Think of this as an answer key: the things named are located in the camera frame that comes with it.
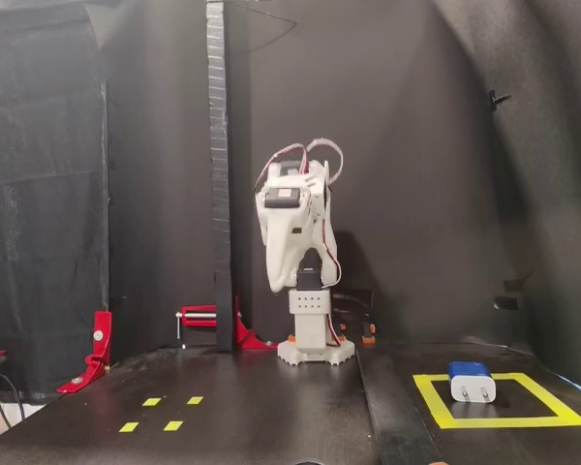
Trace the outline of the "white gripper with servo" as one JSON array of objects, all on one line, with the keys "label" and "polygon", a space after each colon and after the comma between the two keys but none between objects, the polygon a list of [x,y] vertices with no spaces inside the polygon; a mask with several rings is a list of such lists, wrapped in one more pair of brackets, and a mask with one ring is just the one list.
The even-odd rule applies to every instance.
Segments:
[{"label": "white gripper with servo", "polygon": [[319,203],[306,186],[265,186],[255,195],[270,290],[296,286],[295,274],[316,239]]}]

